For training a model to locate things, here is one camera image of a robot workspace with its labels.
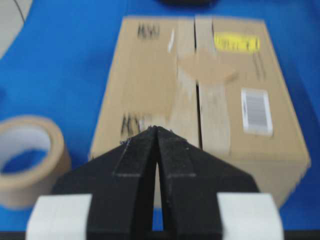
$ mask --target barcode label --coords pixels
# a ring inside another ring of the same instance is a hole
[[[268,92],[243,88],[241,90],[243,129],[247,133],[271,136],[273,126]]]

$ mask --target black object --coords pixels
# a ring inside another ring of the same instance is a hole
[[[169,5],[177,5],[177,6],[203,6],[209,5],[217,0],[158,0],[164,2]]]
[[[156,163],[162,232],[152,231]],[[92,194],[88,240],[220,240],[217,192],[258,191],[249,174],[162,127],[150,127],[65,174],[52,194]],[[285,233],[286,240],[319,236],[319,231]],[[24,232],[0,232],[0,240],[24,238]]]

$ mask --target brown packing tape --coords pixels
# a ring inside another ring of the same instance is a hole
[[[0,204],[19,209],[50,193],[58,177],[71,168],[59,127],[43,117],[21,116],[0,124],[0,168],[16,154],[29,149],[47,150],[42,162],[26,171],[0,174]]]
[[[211,86],[226,84],[237,76],[236,69],[228,64],[221,63],[216,56],[206,49],[197,49],[194,54],[182,58],[178,64],[199,84]]]

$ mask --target packing tape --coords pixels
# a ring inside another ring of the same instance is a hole
[[[64,137],[51,120],[21,116],[0,124],[0,169],[13,156],[32,149],[47,151],[41,163],[22,172],[0,173],[1,205],[12,209],[33,205],[71,168]]]

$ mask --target white pad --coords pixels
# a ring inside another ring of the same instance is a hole
[[[40,196],[26,240],[86,240],[91,194]]]
[[[217,194],[223,240],[283,240],[278,209],[268,193]]]

